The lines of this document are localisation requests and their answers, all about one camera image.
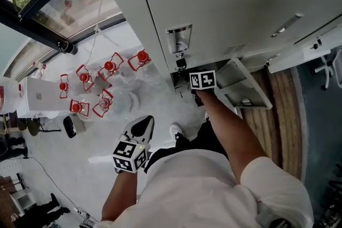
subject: white t-shirt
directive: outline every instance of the white t-shirt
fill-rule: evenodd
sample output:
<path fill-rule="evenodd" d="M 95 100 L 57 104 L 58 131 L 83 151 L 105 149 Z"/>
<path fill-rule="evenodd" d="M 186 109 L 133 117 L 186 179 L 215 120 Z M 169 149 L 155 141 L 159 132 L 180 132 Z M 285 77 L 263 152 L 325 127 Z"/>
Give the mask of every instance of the white t-shirt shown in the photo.
<path fill-rule="evenodd" d="M 268 227 L 278 218 L 313 226 L 305 187 L 271 159 L 253 160 L 237 184 L 222 154 L 186 150 L 155 162 L 138 204 L 95 228 Z"/>

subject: open cabinet door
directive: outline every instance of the open cabinet door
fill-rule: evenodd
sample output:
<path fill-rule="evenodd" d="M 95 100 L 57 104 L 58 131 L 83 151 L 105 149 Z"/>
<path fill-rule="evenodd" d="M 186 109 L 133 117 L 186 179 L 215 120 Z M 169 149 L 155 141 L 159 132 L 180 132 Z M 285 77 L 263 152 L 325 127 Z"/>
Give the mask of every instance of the open cabinet door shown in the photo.
<path fill-rule="evenodd" d="M 217 73 L 216 94 L 225 96 L 235 108 L 266 108 L 272 104 L 238 58 L 230 59 Z"/>

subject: blue floor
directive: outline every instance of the blue floor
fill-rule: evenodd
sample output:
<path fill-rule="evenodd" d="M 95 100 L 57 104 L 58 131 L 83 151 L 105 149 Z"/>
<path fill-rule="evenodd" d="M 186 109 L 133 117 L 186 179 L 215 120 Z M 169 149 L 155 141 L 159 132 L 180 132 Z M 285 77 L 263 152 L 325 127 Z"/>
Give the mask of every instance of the blue floor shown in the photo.
<path fill-rule="evenodd" d="M 315 219 L 317 219 L 324 202 L 324 191 L 328 181 L 334 179 L 336 163 L 342 160 L 342 89 L 331 78 L 327 91 L 325 73 L 313 75 L 315 67 L 321 60 L 316 59 L 297 67 L 302 87 L 307 124 L 308 124 L 308 160 L 305 186 L 312 201 Z"/>

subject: concrete floor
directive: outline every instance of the concrete floor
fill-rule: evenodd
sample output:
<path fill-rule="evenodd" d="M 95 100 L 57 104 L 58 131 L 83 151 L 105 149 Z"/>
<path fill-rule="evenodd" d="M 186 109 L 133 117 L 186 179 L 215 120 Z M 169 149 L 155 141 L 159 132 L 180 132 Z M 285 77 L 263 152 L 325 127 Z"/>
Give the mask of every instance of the concrete floor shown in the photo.
<path fill-rule="evenodd" d="M 322 212 L 324 191 L 328 181 L 334 178 L 335 165 L 342 159 L 342 89 L 335 76 L 330 79 L 327 91 L 325 73 L 313 75 L 315 67 L 322 65 L 320 59 L 297 67 L 308 125 L 308 157 L 305 186 L 309 192 L 315 218 Z"/>
<path fill-rule="evenodd" d="M 32 137 L 27 131 L 24 137 L 29 148 L 29 156 L 35 157 L 45 167 L 58 187 L 78 206 L 94 218 L 100 220 L 102 206 L 113 186 L 116 173 L 111 163 L 90 164 L 88 158 L 109 155 L 113 151 L 113 141 L 122 133 L 128 121 L 143 115 L 153 115 L 155 127 L 151 149 L 165 147 L 172 141 L 169 126 L 178 122 L 188 136 L 195 135 L 204 119 L 204 109 L 198 108 L 192 97 L 181 98 L 168 86 L 148 86 L 143 84 L 135 91 L 141 107 L 127 120 L 113 122 L 86 123 L 86 132 L 69 139 L 62 132 L 40 133 Z M 45 129 L 61 128 L 58 117 L 46 125 Z M 79 227 L 81 217 L 73 211 L 73 205 L 53 185 L 41 166 L 33 159 L 20 160 L 25 184 L 42 203 L 50 200 L 53 192 L 63 206 L 72 213 L 62 216 L 57 223 L 61 227 Z M 138 194 L 144 187 L 144 173 L 138 177 Z"/>

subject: black shorts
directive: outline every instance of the black shorts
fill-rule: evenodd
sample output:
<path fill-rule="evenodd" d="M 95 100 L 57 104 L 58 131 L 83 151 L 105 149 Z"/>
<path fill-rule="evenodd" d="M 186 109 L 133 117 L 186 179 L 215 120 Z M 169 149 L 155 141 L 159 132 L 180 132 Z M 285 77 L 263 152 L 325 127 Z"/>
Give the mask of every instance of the black shorts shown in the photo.
<path fill-rule="evenodd" d="M 203 123 L 201 128 L 198 130 L 196 139 L 189 141 L 185 137 L 179 137 L 177 139 L 175 147 L 161 148 L 154 152 L 150 158 L 149 163 L 145 167 L 145 173 L 147 173 L 150 166 L 153 165 L 159 159 L 164 158 L 166 156 L 170 156 L 180 151 L 191 149 L 203 149 L 218 152 L 223 154 L 228 159 L 226 151 L 217 139 L 217 136 L 214 133 L 210 121 L 207 121 Z"/>

